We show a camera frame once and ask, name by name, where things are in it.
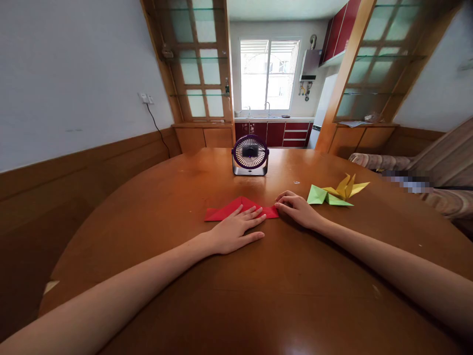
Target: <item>kitchen window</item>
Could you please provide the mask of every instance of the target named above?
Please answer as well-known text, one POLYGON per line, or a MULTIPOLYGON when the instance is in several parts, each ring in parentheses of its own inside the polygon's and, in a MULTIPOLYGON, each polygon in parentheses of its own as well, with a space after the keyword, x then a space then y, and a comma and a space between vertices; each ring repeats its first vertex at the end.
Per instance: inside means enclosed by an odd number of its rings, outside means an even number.
POLYGON ((296 72, 299 40, 240 41, 241 108, 289 110, 296 72))

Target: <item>red paper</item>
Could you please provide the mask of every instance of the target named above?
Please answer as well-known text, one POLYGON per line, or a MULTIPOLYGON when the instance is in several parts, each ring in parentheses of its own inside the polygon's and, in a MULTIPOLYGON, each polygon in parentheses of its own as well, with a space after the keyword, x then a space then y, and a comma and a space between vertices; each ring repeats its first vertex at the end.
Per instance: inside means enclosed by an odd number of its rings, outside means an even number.
MULTIPOLYGON (((256 209, 260 208, 261 206, 255 204, 254 202, 248 200, 246 197, 240 196, 233 201, 231 201, 228 205, 221 209, 207 209, 207 213, 205 214, 206 221, 220 221, 227 218, 233 212, 237 210, 240 205, 243 205, 241 211, 246 211, 256 206, 256 209)), ((279 214, 277 213, 277 209, 275 206, 271 207, 264 207, 263 211, 260 213, 259 216, 266 214, 266 218, 278 218, 279 214)))

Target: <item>water heater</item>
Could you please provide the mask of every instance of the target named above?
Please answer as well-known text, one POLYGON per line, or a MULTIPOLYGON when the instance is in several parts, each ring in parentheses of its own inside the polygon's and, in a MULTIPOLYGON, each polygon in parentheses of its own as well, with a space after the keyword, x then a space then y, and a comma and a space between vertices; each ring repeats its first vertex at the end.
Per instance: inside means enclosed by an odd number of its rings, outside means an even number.
POLYGON ((299 81, 314 81, 315 73, 319 68, 320 55, 322 51, 315 49, 315 42, 317 41, 317 36, 312 35, 310 37, 310 49, 306 50, 304 53, 304 58, 302 60, 302 69, 301 77, 299 81))

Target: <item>wooden table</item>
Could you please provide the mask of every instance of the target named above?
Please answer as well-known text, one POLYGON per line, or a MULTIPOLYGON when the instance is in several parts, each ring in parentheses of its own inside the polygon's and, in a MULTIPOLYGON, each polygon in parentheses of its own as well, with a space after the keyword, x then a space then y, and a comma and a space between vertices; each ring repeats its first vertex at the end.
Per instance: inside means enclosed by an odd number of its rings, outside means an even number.
MULTIPOLYGON (((272 149, 265 177, 236 177, 229 149, 204 148, 139 174, 99 206, 52 274, 41 314, 216 222, 205 209, 238 196, 270 206, 356 173, 371 181, 323 216, 473 278, 471 242, 416 196, 377 174, 314 150, 272 149)), ((359 261, 282 216, 266 237, 193 267, 103 350, 104 354, 455 354, 458 341, 359 261)))

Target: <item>hand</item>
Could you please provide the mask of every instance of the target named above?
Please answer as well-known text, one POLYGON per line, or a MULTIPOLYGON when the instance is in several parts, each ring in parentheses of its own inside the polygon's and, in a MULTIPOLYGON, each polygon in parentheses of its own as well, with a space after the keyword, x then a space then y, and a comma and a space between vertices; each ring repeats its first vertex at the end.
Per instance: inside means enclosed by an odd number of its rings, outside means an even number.
POLYGON ((284 191, 276 198, 276 208, 288 214, 302 227, 317 230, 327 220, 318 214, 301 196, 292 191, 284 191))
POLYGON ((243 205, 240 205, 235 212, 213 227, 213 229, 197 236, 197 238, 204 242, 210 255, 229 254, 265 236, 263 232, 243 235, 247 229, 256 227, 263 222, 266 219, 266 215, 264 214, 256 218, 263 210, 262 207, 255 211, 256 207, 253 206, 240 213, 242 208, 243 205))

